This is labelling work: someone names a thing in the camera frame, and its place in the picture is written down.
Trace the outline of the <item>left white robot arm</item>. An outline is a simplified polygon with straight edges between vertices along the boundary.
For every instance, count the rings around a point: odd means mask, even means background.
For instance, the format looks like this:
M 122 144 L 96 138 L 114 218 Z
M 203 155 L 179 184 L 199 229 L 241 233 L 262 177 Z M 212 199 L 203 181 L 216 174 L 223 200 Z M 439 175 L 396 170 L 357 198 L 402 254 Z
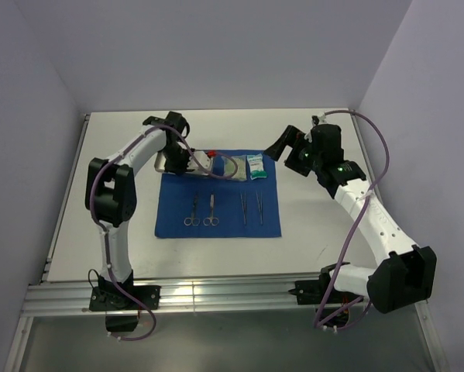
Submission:
M 137 206 L 136 175 L 157 154 L 166 158 L 167 173 L 184 174 L 191 155 L 181 144 L 189 133 L 190 125 L 178 112 L 169 112 L 164 119 L 150 116 L 116 154 L 95 157 L 88 165 L 85 205 L 98 227 L 103 250 L 98 286 L 120 301 L 134 299 L 128 226 Z

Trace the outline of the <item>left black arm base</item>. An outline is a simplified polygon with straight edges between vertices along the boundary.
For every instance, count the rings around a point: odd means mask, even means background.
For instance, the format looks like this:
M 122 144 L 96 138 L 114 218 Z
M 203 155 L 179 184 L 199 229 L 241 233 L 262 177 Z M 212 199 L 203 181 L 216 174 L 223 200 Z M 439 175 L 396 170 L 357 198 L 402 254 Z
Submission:
M 150 310 L 159 307 L 160 286 L 143 285 L 135 286 L 129 293 L 140 300 Z M 115 287 L 100 288 L 95 287 L 91 293 L 88 309 L 91 312 L 123 312 L 137 311 L 135 315 L 106 315 L 105 327 L 109 332 L 128 333 L 135 330 L 139 323 L 139 312 L 143 310 L 141 305 L 127 298 Z

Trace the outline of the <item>white teal gauze packet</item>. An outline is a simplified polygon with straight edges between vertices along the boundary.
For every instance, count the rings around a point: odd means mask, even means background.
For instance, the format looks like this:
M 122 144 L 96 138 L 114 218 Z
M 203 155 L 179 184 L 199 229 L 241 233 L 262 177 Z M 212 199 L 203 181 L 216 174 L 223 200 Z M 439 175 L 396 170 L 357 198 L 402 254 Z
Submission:
M 246 156 L 249 164 L 249 177 L 252 181 L 267 178 L 267 172 L 263 165 L 263 155 L 261 153 Z

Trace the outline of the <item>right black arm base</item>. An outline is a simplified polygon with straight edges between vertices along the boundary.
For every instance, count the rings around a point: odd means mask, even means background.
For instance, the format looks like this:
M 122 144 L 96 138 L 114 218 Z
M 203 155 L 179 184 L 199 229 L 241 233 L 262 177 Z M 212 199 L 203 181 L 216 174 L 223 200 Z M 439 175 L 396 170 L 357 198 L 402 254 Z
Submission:
M 288 290 L 290 295 L 296 298 L 298 305 L 314 305 L 315 308 L 321 304 L 325 294 L 320 279 L 295 281 L 294 287 Z M 356 294 L 332 290 L 328 297 L 327 305 L 321 314 L 321 319 L 332 314 L 337 308 L 350 303 L 357 298 Z M 349 310 L 338 314 L 327 322 L 328 326 L 345 326 L 349 322 Z

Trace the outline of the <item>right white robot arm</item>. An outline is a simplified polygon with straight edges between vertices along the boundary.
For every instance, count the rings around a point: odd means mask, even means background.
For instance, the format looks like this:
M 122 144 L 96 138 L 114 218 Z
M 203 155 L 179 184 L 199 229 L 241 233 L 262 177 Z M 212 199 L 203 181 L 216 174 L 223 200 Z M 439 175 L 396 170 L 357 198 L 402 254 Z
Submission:
M 437 257 L 429 246 L 420 247 L 390 216 L 367 180 L 362 168 L 347 160 L 342 148 L 342 130 L 320 124 L 303 133 L 288 126 L 264 155 L 274 161 L 287 148 L 286 167 L 318 183 L 350 216 L 353 234 L 360 231 L 369 244 L 376 268 L 335 263 L 321 270 L 318 293 L 327 304 L 335 295 L 351 294 L 369 299 L 386 314 L 431 297 Z

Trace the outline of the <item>metal instrument tray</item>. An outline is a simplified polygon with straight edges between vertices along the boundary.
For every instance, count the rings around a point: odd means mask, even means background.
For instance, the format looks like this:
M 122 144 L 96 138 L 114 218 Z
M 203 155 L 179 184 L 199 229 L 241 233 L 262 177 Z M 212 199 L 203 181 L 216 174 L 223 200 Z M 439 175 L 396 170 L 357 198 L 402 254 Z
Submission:
M 164 157 L 164 155 L 162 154 L 162 152 L 159 152 L 157 155 L 156 155 L 156 159 L 155 159 L 155 163 L 154 163 L 154 168 L 156 171 L 160 172 L 160 173 L 165 173 L 165 174 L 175 174 L 175 175 L 179 175 L 179 176 L 195 176 L 195 177 L 200 177 L 200 176 L 197 176 L 197 175 L 193 175 L 193 174 L 189 174 L 188 172 L 186 173 L 167 173 L 165 170 L 164 170 L 164 165 L 166 163 L 166 158 Z

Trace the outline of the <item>blue surgical cloth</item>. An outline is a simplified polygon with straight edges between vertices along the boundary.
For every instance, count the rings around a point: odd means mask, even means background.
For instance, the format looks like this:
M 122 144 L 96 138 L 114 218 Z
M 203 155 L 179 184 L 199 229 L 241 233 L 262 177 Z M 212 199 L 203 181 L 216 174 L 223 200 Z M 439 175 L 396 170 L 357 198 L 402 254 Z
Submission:
M 277 238 L 282 236 L 277 195 L 276 163 L 263 157 L 267 178 L 246 181 L 217 180 L 192 176 L 165 174 L 160 185 L 155 236 L 161 239 L 190 238 Z M 239 193 L 246 192 L 247 225 Z M 259 224 L 256 192 L 263 194 L 263 225 Z M 209 215 L 210 194 L 215 193 L 217 226 L 205 226 Z M 194 194 L 198 193 L 198 226 L 185 226 L 191 214 Z

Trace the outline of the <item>metal pointed tweezers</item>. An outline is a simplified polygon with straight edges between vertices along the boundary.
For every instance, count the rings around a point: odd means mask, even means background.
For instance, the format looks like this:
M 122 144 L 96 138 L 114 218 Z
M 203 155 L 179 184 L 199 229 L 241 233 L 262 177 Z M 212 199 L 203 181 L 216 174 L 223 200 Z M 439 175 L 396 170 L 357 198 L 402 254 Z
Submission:
M 239 193 L 240 201 L 241 201 L 241 208 L 242 208 L 242 216 L 243 216 L 243 225 L 247 225 L 247 197 L 246 192 L 241 191 Z
M 261 191 L 256 192 L 256 201 L 259 213 L 259 224 L 263 225 L 263 194 Z

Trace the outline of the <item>metal forceps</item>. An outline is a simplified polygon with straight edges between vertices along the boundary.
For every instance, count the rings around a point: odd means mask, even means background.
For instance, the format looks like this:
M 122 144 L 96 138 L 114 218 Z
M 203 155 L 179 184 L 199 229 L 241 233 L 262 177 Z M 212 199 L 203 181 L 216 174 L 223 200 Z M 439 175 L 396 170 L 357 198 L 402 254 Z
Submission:
M 201 220 L 197 216 L 198 199 L 198 193 L 195 193 L 192 200 L 191 214 L 184 219 L 185 226 L 198 226 L 200 224 Z

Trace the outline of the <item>green printed glove packet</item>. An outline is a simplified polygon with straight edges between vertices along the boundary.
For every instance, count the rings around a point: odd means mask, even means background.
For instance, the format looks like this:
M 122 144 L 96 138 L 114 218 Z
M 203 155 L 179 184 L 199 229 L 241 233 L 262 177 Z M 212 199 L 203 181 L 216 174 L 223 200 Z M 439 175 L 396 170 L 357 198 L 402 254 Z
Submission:
M 222 156 L 223 176 L 227 180 L 246 181 L 246 155 L 226 157 Z

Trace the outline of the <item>metal scissors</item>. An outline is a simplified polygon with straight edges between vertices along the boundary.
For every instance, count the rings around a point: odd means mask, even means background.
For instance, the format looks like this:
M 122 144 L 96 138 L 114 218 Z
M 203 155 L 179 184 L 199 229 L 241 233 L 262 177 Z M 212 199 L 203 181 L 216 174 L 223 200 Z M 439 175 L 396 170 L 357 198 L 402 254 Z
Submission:
M 204 218 L 203 224 L 205 226 L 217 226 L 219 224 L 219 218 L 215 216 L 215 193 L 210 194 L 209 202 L 209 215 Z

